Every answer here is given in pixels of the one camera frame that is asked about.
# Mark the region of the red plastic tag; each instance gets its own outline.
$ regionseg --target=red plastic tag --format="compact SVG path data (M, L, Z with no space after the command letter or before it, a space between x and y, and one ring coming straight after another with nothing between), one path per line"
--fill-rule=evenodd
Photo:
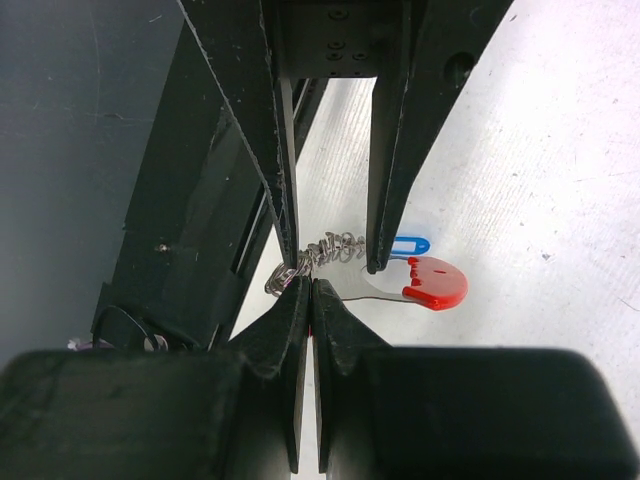
M431 310L447 310L464 300L467 277L453 265L433 257L409 257L411 286L402 295Z

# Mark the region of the metal chain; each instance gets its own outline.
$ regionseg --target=metal chain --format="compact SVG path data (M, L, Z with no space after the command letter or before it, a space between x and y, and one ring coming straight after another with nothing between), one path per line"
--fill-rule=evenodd
M325 236L318 243L310 243L306 250L300 251L298 268L287 268L284 263L278 265L265 283L264 291L279 297L293 277L311 275L316 268L327 263L335 260L347 263L353 258L360 259L365 254L363 236L356 238L351 232L342 235L326 232Z

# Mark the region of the dark background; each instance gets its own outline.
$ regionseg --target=dark background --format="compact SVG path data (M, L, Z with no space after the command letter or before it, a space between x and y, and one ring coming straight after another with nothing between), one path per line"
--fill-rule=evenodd
M174 0L0 2L0 364L88 337L182 25Z

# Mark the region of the screw hole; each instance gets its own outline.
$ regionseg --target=screw hole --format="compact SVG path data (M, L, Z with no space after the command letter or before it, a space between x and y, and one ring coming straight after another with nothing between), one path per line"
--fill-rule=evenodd
M345 20L349 17L349 12L346 10L331 10L329 12L329 18L331 20Z
M342 50L345 46L346 44L344 42L329 42L327 44L327 47L331 50Z
M475 65L473 55L467 52L459 52L449 57L444 65L444 80L454 88L461 88Z
M335 62L340 59L342 59L341 53L338 53L338 52L327 53L327 60L331 60L332 62Z

